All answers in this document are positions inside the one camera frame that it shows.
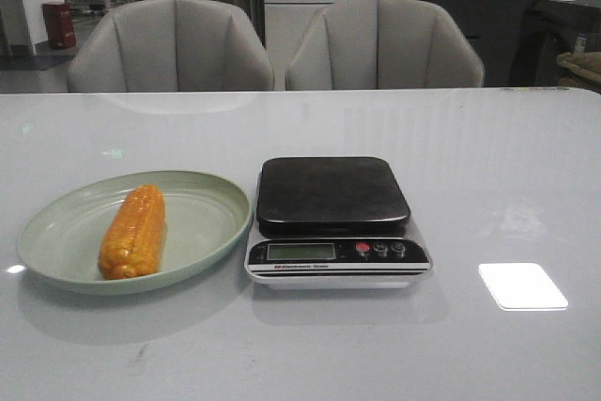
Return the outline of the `orange corn cob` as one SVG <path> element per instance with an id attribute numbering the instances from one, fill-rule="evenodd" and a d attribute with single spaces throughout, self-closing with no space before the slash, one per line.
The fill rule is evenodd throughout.
<path id="1" fill-rule="evenodd" d="M 154 274 L 162 260 L 166 207 L 155 185 L 131 191 L 104 234 L 98 257 L 105 280 Z"/>

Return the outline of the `electronic kitchen scale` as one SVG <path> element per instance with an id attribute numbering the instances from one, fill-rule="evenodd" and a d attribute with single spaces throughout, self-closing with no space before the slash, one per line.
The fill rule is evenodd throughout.
<path id="1" fill-rule="evenodd" d="M 274 289 L 403 288 L 433 261 L 387 162 L 280 157 L 258 176 L 244 267 Z"/>

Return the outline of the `light green plate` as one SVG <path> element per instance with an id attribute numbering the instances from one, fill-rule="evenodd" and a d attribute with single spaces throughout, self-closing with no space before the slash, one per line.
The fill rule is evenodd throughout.
<path id="1" fill-rule="evenodd" d="M 166 204 L 158 272 L 105 280 L 97 258 L 102 238 L 123 200 L 143 184 L 157 186 Z M 142 293 L 176 284 L 211 267 L 249 228 L 252 204 L 231 181 L 190 171 L 151 171 L 112 177 L 65 194 L 24 227 L 17 249 L 42 280 L 86 295 Z"/>

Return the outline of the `red trash bin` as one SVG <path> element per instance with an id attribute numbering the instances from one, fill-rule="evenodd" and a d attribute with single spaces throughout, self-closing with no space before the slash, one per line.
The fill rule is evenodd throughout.
<path id="1" fill-rule="evenodd" d="M 49 45 L 52 49 L 68 49 L 76 45 L 76 36 L 67 2 L 49 2 L 42 5 Z"/>

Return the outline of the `black glossy appliance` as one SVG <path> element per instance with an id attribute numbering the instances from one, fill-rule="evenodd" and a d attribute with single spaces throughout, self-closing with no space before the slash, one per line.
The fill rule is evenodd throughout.
<path id="1" fill-rule="evenodd" d="M 559 82 L 559 54 L 600 49 L 600 0 L 531 0 L 522 15 L 510 86 Z"/>

